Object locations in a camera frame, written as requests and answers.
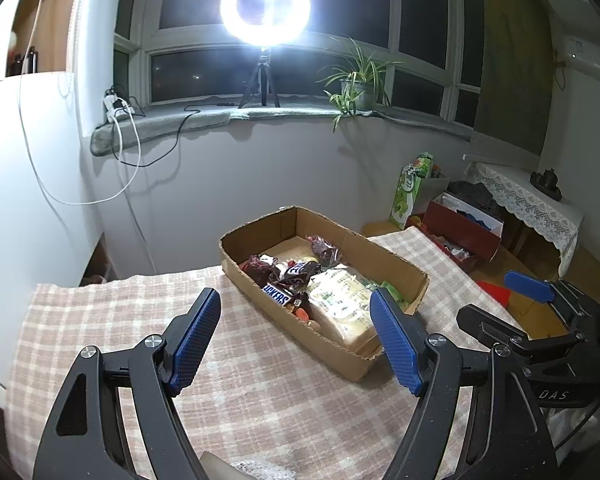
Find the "rice cracker pack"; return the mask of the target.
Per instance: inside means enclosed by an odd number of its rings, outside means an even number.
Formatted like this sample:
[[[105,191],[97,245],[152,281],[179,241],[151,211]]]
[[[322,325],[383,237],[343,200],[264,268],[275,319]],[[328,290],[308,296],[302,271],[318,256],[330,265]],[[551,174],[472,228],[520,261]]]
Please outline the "rice cracker pack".
[[[359,352],[376,335],[370,318],[374,285],[350,266],[338,264],[309,280],[310,317],[322,334],[352,352]]]

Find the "blue orange candy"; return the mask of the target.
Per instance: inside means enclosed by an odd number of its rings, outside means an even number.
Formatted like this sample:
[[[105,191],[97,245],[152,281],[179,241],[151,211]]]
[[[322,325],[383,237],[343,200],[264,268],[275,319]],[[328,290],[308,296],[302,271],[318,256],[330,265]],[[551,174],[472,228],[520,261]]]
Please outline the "blue orange candy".
[[[309,313],[305,308],[295,308],[294,316],[303,323],[306,323],[306,325],[309,326],[309,328],[312,328],[312,330],[315,330],[316,332],[320,332],[322,330],[322,326],[309,316]]]

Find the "Snickers bar English label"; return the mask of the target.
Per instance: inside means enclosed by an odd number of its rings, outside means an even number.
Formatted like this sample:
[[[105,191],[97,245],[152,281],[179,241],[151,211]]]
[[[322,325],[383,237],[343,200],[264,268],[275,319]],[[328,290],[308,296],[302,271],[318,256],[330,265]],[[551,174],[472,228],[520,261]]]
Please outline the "Snickers bar English label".
[[[279,304],[282,307],[288,306],[291,301],[294,299],[294,294],[283,287],[278,287],[272,283],[266,284],[262,288],[262,292],[267,294],[276,304]]]

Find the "dark candy red ties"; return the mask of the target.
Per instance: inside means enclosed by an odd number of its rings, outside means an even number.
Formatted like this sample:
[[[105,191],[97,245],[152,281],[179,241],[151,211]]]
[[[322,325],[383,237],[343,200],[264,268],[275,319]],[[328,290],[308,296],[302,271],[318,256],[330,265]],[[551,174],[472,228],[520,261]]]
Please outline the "dark candy red ties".
[[[240,270],[248,275],[260,288],[279,280],[277,259],[269,255],[251,255],[241,264]]]

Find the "Snickers bar Chinese label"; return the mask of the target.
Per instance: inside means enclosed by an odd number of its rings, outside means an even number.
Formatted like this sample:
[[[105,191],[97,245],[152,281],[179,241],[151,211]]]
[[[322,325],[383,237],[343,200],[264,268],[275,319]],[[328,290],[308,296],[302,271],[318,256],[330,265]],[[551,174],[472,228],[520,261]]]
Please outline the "Snickers bar Chinese label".
[[[315,259],[298,261],[293,266],[288,266],[280,277],[280,281],[291,287],[304,286],[314,274],[321,270],[321,263]]]

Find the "red box lid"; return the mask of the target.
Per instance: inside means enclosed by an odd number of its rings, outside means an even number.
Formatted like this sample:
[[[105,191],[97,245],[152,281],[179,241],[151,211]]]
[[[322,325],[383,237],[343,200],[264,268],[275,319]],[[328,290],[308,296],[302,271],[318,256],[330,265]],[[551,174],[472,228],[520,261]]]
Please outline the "red box lid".
[[[495,285],[486,281],[478,281],[477,285],[497,301],[504,309],[508,308],[512,291],[504,286]]]

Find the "red shoe box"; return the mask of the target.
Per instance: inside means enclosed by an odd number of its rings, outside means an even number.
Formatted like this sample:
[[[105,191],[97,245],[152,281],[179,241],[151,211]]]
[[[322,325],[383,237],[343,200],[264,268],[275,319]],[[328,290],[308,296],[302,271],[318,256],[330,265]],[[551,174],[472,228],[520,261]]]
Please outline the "red shoe box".
[[[419,228],[466,272],[496,256],[504,229],[498,218],[448,192],[430,200],[423,214],[412,214],[407,225]]]

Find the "dark teapot ornament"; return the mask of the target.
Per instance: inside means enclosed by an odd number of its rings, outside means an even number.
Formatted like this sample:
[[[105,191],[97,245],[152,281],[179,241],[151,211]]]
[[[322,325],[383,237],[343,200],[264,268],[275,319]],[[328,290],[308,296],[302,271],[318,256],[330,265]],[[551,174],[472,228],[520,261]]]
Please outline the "dark teapot ornament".
[[[533,171],[529,181],[534,188],[552,200],[556,200],[556,202],[562,200],[562,191],[558,188],[558,177],[553,169],[545,169],[543,172]]]

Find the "green paper gift bag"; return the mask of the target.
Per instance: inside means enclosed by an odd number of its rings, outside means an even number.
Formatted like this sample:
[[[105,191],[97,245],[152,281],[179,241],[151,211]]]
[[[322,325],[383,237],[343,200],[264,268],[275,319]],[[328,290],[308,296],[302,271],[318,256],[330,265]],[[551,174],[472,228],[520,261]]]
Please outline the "green paper gift bag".
[[[434,158],[425,152],[401,169],[389,217],[389,221],[397,228],[406,228],[407,219],[414,211],[420,185],[431,176],[433,166]]]

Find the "cardboard box tray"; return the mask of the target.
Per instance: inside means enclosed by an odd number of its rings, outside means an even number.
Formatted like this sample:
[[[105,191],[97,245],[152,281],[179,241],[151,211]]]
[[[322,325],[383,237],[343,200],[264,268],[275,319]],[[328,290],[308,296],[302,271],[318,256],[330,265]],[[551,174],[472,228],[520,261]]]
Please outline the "cardboard box tray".
[[[317,359],[351,382],[374,366],[381,344],[370,300],[385,289],[417,311],[427,274],[394,252],[299,206],[240,226],[219,240],[225,274]]]

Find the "plaid pink tablecloth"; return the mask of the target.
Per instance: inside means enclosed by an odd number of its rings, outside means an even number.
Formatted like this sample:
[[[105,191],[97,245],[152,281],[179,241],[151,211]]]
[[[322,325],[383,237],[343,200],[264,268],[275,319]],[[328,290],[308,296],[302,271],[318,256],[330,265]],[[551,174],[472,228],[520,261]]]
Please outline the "plaid pink tablecloth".
[[[105,285],[38,286],[21,325],[6,393],[15,470],[30,478],[46,418],[80,350],[135,346],[161,333],[206,287],[222,312],[194,382],[175,401],[197,452],[255,460],[299,479],[378,479],[416,399],[379,360],[349,382],[258,309],[217,266]]]

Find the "white air conditioner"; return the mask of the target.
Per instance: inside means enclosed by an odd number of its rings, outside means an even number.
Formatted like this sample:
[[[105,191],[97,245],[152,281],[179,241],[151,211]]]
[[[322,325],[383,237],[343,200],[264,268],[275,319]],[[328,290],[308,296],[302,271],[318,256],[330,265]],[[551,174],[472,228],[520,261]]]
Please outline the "white air conditioner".
[[[562,56],[573,70],[600,80],[600,46],[578,37],[562,38]]]

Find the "potted spider plant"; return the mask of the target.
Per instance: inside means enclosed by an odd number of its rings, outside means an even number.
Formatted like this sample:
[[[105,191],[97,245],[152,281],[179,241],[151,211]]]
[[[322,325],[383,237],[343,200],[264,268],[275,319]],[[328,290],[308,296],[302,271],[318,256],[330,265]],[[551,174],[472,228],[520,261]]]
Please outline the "potted spider plant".
[[[341,64],[323,67],[322,72],[327,72],[327,75],[318,82],[324,84],[323,92],[337,110],[332,120],[332,132],[335,132],[343,118],[373,112],[378,105],[391,105],[386,90],[387,73],[390,68],[401,65],[402,61],[378,61],[373,53],[365,53],[351,37],[332,37],[332,40],[344,47],[347,56]]]

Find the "grey windowsill cloth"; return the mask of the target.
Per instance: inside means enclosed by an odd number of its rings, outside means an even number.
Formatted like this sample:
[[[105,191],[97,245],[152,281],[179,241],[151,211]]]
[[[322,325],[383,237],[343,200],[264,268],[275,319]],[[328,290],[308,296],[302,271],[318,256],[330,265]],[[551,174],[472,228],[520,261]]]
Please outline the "grey windowsill cloth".
[[[244,108],[218,104],[193,104],[188,107],[159,105],[139,115],[119,116],[114,124],[95,128],[91,135],[90,152],[95,157],[104,157],[119,148],[135,148],[137,144],[178,133],[219,129],[232,122],[309,122],[315,119],[326,120],[332,125],[336,115],[335,107],[321,101],[295,100],[288,106]],[[465,141],[474,135],[465,126],[449,124],[439,117],[408,110],[384,107],[356,117],[377,118],[395,125],[446,133]]]

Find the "white power strip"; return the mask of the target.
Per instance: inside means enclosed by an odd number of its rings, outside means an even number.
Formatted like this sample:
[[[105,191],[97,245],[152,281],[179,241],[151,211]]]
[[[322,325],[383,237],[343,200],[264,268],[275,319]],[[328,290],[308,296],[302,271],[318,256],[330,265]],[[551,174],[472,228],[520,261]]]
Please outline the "white power strip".
[[[112,89],[105,91],[102,102],[104,102],[106,108],[108,122],[113,122],[119,116],[132,116],[134,114],[134,108]]]

